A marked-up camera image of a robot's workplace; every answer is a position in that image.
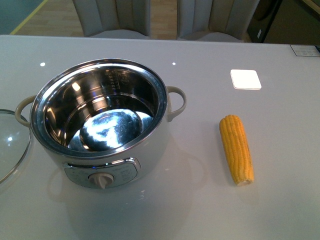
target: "pot rim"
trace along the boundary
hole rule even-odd
[[[72,78],[88,70],[93,70],[102,67],[120,67],[120,69],[130,69],[135,74],[143,76],[151,83],[152,87],[156,90],[160,100],[157,106],[157,112],[151,125],[138,137],[132,141],[117,147],[105,151],[76,151],[66,146],[61,145],[55,141],[49,134],[46,128],[45,116],[48,109],[48,103],[55,97],[55,91],[59,87],[70,82]],[[136,147],[144,142],[151,134],[155,132],[158,126],[161,124],[164,116],[166,115],[168,108],[168,97],[166,86],[162,79],[150,68],[137,63],[135,61],[120,59],[120,58],[101,58],[96,60],[90,60],[78,65],[72,66],[65,71],[59,73],[52,78],[36,95],[30,110],[30,125],[32,132],[36,139],[48,150],[70,158],[77,158],[83,160],[96,160],[101,158],[113,157],[125,151]]]

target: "white table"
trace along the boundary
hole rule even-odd
[[[289,45],[0,36],[0,108],[14,110],[58,73],[100,58],[139,62],[185,91],[162,159],[142,179],[89,189],[32,139],[0,185],[0,239],[320,239],[319,57]],[[261,90],[234,89],[232,69],[256,70]],[[218,127],[228,114],[246,129],[251,185],[236,187],[229,173]]]

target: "white square tile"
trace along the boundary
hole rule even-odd
[[[232,69],[230,74],[235,89],[260,90],[262,87],[255,70]]]

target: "yellow corn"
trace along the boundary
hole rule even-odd
[[[237,186],[254,181],[254,169],[245,128],[236,115],[228,115],[219,124],[224,153],[230,173]]]

